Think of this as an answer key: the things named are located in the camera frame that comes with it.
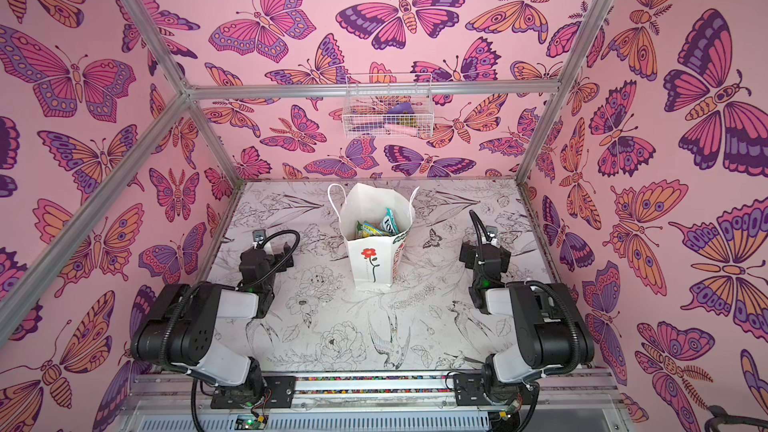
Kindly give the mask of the teal Fox's fruits bag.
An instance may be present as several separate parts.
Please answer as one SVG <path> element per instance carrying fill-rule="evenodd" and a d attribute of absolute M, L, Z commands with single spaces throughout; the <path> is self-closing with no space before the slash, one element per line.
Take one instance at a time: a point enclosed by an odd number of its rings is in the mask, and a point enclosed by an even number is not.
<path fill-rule="evenodd" d="M 397 224 L 395 214 L 392 209 L 387 208 L 385 215 L 380 223 L 381 230 L 386 232 L 389 236 L 397 236 L 400 234 L 400 227 Z"/>

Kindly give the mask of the white paper bag with flower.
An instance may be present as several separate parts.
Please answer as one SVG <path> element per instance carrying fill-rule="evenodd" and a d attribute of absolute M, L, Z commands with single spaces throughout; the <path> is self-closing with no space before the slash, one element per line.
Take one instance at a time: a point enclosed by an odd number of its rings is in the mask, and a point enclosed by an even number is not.
<path fill-rule="evenodd" d="M 419 190 L 409 197 L 392 189 L 363 183 L 345 190 L 340 184 L 327 189 L 327 197 L 336 214 L 355 286 L 361 290 L 389 288 L 395 281 L 406 239 L 415 223 L 414 201 Z M 387 208 L 393 210 L 400 234 L 390 237 L 357 239 L 357 222 L 368 222 L 381 229 Z"/>

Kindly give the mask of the green Fox's spring tea bag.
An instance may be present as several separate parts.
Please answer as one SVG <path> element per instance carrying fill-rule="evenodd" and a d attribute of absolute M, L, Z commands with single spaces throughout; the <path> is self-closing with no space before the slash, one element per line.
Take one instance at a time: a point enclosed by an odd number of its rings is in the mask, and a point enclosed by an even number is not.
<path fill-rule="evenodd" d="M 385 230 L 379 229 L 368 222 L 357 222 L 355 227 L 357 239 L 369 237 L 390 237 L 391 234 Z"/>

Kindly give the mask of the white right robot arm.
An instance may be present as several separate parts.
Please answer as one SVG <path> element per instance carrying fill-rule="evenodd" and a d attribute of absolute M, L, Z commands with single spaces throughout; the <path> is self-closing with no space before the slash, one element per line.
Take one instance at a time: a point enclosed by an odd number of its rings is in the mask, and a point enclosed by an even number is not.
<path fill-rule="evenodd" d="M 493 404 L 512 403 L 522 387 L 567 375 L 590 364 L 595 355 L 594 339 L 568 288 L 537 280 L 504 283 L 501 273 L 511 258 L 509 251 L 491 243 L 464 242 L 459 252 L 459 262 L 472 271 L 468 291 L 473 306 L 510 322 L 516 337 L 513 345 L 483 363 L 483 393 Z"/>

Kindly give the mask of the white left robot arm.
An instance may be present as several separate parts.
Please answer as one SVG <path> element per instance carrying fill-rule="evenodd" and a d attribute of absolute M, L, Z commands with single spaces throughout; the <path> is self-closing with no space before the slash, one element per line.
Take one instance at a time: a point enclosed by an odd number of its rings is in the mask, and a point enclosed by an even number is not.
<path fill-rule="evenodd" d="M 214 408 L 266 404 L 275 397 L 276 383 L 264 377 L 256 358 L 216 338 L 215 328 L 219 320 L 265 318 L 275 299 L 276 275 L 293 266 L 293 251 L 288 244 L 275 253 L 264 245 L 246 250 L 236 287 L 208 281 L 165 286 L 132 333 L 131 356 L 211 386 Z"/>

